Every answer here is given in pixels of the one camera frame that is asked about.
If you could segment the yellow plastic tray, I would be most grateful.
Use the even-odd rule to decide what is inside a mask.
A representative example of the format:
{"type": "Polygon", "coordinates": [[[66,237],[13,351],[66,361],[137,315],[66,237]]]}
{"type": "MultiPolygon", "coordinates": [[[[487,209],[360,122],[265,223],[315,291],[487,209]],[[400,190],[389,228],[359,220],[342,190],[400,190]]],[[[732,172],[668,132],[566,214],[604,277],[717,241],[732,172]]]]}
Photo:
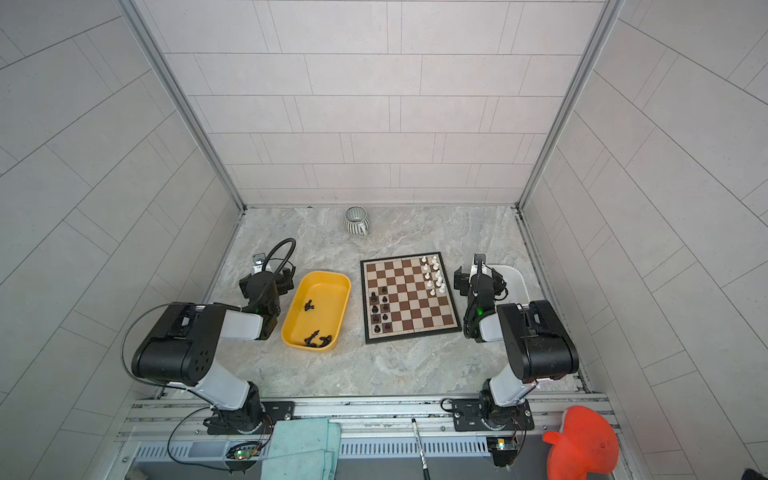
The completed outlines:
{"type": "Polygon", "coordinates": [[[283,342],[296,349],[325,352],[334,348],[341,331],[351,291],[350,279],[341,273],[313,271],[305,275],[294,295],[281,329],[283,342]],[[312,300],[314,310],[304,311],[312,300]],[[332,335],[325,348],[309,348],[304,339],[319,330],[321,336],[332,335]]]}

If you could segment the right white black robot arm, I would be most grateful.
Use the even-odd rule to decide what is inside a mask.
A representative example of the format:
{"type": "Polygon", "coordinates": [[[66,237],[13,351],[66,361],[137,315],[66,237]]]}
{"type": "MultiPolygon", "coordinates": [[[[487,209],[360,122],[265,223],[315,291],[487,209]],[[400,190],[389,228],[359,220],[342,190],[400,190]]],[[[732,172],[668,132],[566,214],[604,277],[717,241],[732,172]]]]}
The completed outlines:
{"type": "Polygon", "coordinates": [[[574,342],[547,300],[532,300],[514,267],[476,258],[468,272],[457,269],[454,283],[468,299],[464,333],[478,343],[502,343],[507,363],[486,380],[476,400],[451,401],[459,432],[530,431],[528,396],[543,381],[577,372],[574,342]]]}

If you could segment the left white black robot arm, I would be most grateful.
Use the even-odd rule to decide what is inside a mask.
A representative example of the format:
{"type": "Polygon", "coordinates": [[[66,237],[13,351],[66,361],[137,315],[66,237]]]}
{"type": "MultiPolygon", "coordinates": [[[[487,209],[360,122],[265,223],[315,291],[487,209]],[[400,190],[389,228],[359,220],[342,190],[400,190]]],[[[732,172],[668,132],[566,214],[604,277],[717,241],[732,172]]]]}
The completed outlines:
{"type": "Polygon", "coordinates": [[[265,341],[281,313],[280,297],[294,288],[294,270],[249,274],[239,281],[248,304],[172,302],[136,348],[126,372],[141,383],[188,391],[211,405],[204,420],[210,435],[267,433],[270,409],[258,387],[238,378],[216,359],[224,340],[265,341]]]}

